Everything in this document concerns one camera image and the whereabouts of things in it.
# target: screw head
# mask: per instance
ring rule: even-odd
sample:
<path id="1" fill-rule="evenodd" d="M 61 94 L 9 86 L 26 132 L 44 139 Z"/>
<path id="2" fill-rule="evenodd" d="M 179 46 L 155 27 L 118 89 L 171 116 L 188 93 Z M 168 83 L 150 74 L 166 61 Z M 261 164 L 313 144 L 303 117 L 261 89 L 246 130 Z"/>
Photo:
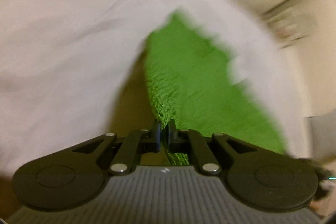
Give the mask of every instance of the screw head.
<path id="1" fill-rule="evenodd" d="M 202 169 L 206 172 L 216 172 L 219 170 L 219 166 L 217 164 L 204 164 Z"/>
<path id="2" fill-rule="evenodd" d="M 167 167 L 166 167 L 166 168 L 163 168 L 163 169 L 161 170 L 161 172 L 162 172 L 162 173 L 165 173 L 165 174 L 166 174 L 166 173 L 169 173 L 170 171 L 171 171 L 171 170 L 170 170 L 169 168 L 167 168 Z"/>
<path id="3" fill-rule="evenodd" d="M 127 165 L 126 164 L 113 164 L 111 166 L 111 170 L 114 172 L 125 172 L 127 170 Z"/>

